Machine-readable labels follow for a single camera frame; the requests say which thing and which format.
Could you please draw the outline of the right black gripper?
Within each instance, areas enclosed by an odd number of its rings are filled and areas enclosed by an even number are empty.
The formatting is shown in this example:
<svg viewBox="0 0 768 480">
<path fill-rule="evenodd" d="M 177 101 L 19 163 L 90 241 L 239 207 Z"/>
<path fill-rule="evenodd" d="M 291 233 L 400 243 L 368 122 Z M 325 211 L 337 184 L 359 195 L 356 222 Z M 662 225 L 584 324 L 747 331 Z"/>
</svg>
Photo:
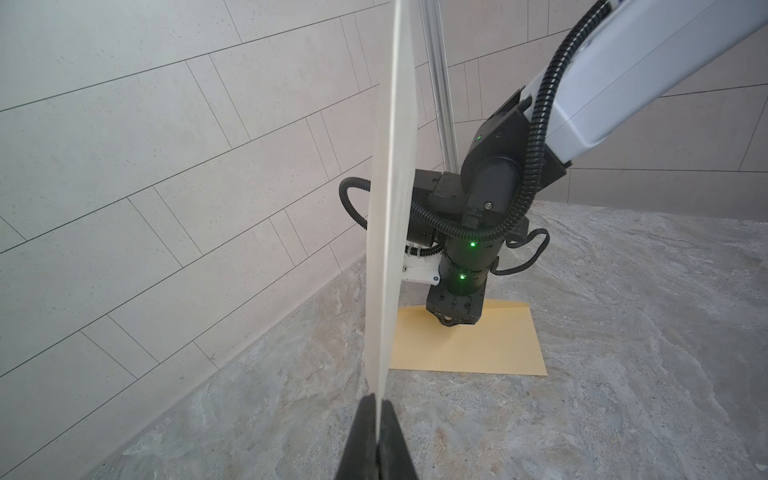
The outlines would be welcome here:
<svg viewBox="0 0 768 480">
<path fill-rule="evenodd" d="M 475 325 L 482 316 L 486 285 L 483 283 L 477 291 L 468 295 L 453 293 L 443 283 L 431 286 L 426 309 L 446 327 Z"/>
</svg>

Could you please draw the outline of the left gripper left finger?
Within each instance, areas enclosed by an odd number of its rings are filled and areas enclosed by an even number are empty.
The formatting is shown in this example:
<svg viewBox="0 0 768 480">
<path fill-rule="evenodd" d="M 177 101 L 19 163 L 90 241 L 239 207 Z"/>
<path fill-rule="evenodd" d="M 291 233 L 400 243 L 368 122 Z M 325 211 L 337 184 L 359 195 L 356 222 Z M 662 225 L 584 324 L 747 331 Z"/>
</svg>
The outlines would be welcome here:
<svg viewBox="0 0 768 480">
<path fill-rule="evenodd" d="M 376 400 L 374 394 L 369 394 L 358 404 L 335 480 L 377 479 L 376 458 Z"/>
</svg>

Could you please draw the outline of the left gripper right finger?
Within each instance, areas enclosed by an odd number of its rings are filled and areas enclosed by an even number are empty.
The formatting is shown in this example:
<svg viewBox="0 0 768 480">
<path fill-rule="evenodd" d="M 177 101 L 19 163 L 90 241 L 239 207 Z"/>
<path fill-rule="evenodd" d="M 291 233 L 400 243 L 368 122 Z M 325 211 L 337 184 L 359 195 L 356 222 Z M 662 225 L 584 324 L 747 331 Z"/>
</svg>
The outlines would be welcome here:
<svg viewBox="0 0 768 480">
<path fill-rule="evenodd" d="M 389 400 L 383 400 L 381 404 L 377 458 L 381 480 L 419 479 L 393 404 Z"/>
</svg>

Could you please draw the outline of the yellow paper envelope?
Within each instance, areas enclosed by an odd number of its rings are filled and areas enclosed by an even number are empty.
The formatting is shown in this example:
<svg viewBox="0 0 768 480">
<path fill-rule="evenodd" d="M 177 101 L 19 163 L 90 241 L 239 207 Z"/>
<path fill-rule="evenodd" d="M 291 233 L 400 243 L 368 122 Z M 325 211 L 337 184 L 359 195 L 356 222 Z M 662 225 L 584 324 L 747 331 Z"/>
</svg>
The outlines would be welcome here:
<svg viewBox="0 0 768 480">
<path fill-rule="evenodd" d="M 390 360 L 394 370 L 545 376 L 527 303 L 484 302 L 474 325 L 446 327 L 424 305 L 398 311 Z"/>
</svg>

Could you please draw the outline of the beige decorated letter paper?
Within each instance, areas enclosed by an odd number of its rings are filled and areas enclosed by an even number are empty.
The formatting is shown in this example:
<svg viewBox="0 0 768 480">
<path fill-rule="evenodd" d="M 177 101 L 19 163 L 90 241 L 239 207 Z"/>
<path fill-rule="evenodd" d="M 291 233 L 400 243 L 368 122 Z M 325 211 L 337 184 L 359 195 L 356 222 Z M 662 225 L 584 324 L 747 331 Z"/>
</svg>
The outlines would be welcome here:
<svg viewBox="0 0 768 480">
<path fill-rule="evenodd" d="M 364 367 L 377 403 L 384 397 L 404 262 L 417 143 L 416 74 L 409 1 L 387 24 L 371 171 L 366 243 Z"/>
</svg>

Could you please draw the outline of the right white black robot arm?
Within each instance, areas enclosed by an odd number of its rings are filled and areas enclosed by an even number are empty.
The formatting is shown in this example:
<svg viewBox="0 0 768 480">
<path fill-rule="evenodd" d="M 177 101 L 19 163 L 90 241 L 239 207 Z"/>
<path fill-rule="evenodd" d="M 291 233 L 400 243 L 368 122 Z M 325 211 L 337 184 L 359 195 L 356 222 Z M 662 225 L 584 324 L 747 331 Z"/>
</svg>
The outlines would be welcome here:
<svg viewBox="0 0 768 480">
<path fill-rule="evenodd" d="M 409 235 L 440 258 L 427 310 L 447 327 L 477 323 L 500 250 L 546 236 L 527 219 L 536 195 L 766 21 L 763 1 L 596 2 L 479 127 L 459 173 L 417 172 Z"/>
</svg>

